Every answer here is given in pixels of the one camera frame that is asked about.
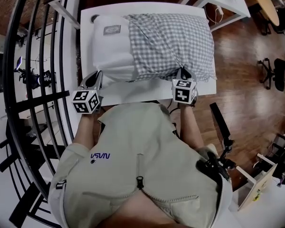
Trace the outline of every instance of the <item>office chair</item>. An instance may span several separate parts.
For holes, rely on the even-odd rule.
[[[265,68],[267,75],[264,80],[260,80],[260,83],[263,84],[265,81],[269,80],[269,86],[266,89],[271,88],[271,79],[275,82],[276,89],[279,91],[284,91],[285,87],[285,61],[277,58],[274,62],[275,68],[271,69],[270,61],[268,58],[265,58],[263,61],[258,61],[258,64],[261,64]]]
[[[261,33],[263,36],[266,36],[268,34],[271,34],[271,30],[269,27],[269,24],[272,26],[274,31],[277,34],[283,34],[283,31],[285,30],[285,8],[278,8],[277,9],[277,15],[279,17],[280,25],[275,26],[270,20],[267,20],[263,14],[261,13],[261,6],[257,3],[255,5],[252,5],[248,8],[250,14],[258,14],[260,16],[260,22],[264,28],[261,28]]]

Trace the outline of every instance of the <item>person's arm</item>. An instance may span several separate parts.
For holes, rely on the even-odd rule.
[[[180,104],[180,117],[180,139],[194,150],[204,147],[204,141],[190,105]]]
[[[82,144],[89,150],[92,149],[94,146],[93,128],[94,114],[83,114],[73,143]]]

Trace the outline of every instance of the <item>white desk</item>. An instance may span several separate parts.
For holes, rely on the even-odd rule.
[[[250,13],[248,11],[248,7],[245,3],[245,0],[197,0],[193,6],[202,8],[207,3],[212,3],[214,5],[218,5],[222,8],[230,10],[235,13],[235,15],[222,20],[220,23],[217,23],[210,27],[211,31],[219,29],[225,25],[228,25],[234,21],[239,19],[250,17]]]
[[[86,9],[81,12],[81,29],[80,29],[80,49],[81,49],[81,67],[83,78],[94,72],[96,69],[92,62],[92,40],[93,24],[90,18],[95,15],[128,15],[142,13],[183,13],[206,17],[205,11],[200,8],[159,2],[130,2],[105,5]],[[210,79],[207,83],[198,83],[199,95],[216,94],[216,80]],[[117,105],[131,102],[142,102],[151,100],[162,100],[172,98],[171,82],[161,79],[133,83],[116,83],[103,90],[100,95],[104,97],[102,105]]]

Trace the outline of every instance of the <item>black chair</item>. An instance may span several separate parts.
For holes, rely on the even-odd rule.
[[[263,26],[263,28],[260,28],[260,30],[263,36],[271,34],[269,24],[271,24],[272,28],[277,34],[283,34],[283,31],[285,30],[285,8],[279,8],[276,10],[280,21],[279,26],[274,25],[270,20],[267,20],[263,16],[261,13],[262,8],[258,3],[250,6],[248,10],[250,14],[258,14],[260,16],[261,26]]]
[[[272,176],[278,179],[282,179],[282,174],[285,172],[285,149],[277,145],[276,143],[273,143],[271,145],[270,152],[265,157],[271,160],[272,162],[277,163],[277,167]],[[265,172],[269,171],[271,167],[271,164],[263,160],[257,162],[254,165],[254,168]]]
[[[275,68],[272,70],[270,66],[270,61],[268,58],[265,58],[263,61],[258,61],[258,64],[261,64],[262,67],[266,70],[267,75],[264,80],[260,80],[260,83],[264,83],[269,80],[269,86],[266,89],[271,88],[271,79],[275,82],[276,89],[279,91],[284,91],[285,87],[285,61],[277,58],[274,62]]]

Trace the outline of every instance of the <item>white cloth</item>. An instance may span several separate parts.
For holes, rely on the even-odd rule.
[[[105,28],[120,26],[119,33],[105,34]],[[104,74],[103,88],[115,82],[136,78],[131,54],[129,21],[116,15],[101,15],[94,20],[93,66]]]

